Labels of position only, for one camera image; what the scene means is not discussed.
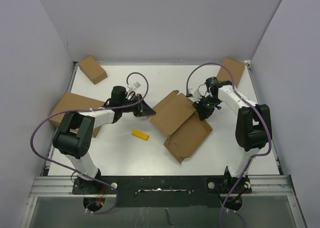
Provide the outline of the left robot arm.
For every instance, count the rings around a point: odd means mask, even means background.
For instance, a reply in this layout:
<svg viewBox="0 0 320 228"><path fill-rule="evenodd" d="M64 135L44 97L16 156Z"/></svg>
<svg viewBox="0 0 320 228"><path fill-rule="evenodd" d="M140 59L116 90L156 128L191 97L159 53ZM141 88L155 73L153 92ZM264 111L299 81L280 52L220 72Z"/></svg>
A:
<svg viewBox="0 0 320 228"><path fill-rule="evenodd" d="M54 148L71 161L79 171L79 181L90 193L97 193L102 186L101 172L89 154L93 130L118 122L123 113L133 113L135 117L156 115L141 94L133 94L132 98L127 95L125 87L114 86L111 97L97 111L65 113L53 138Z"/></svg>

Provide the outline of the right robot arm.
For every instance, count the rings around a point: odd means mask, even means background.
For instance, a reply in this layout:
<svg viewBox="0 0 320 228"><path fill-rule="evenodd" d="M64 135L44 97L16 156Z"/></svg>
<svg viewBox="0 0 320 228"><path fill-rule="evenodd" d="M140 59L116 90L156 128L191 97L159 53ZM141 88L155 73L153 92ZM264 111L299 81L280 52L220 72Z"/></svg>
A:
<svg viewBox="0 0 320 228"><path fill-rule="evenodd" d="M259 153L272 140L270 108L249 100L233 87L231 81L218 81L216 77L206 79L207 96L195 98L193 106L200 120L208 119L220 103L225 103L237 116L235 157L226 167L228 176L223 178L222 186L228 192L240 187L239 178L248 173L253 159L263 156Z"/></svg>

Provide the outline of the yellow wooden block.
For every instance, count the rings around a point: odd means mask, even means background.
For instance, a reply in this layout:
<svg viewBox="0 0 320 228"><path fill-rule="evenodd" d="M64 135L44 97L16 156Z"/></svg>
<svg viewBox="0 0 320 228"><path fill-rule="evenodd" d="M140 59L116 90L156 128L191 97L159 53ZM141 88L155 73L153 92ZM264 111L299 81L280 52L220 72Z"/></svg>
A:
<svg viewBox="0 0 320 228"><path fill-rule="evenodd" d="M132 134L134 137L140 138L140 139L145 140L145 141L147 141L148 138L149 138L149 135L148 135L148 134L146 134L146 133L144 133L144 132L141 132L141 131L139 131L139 130L136 130L136 129L134 129L131 134Z"/></svg>

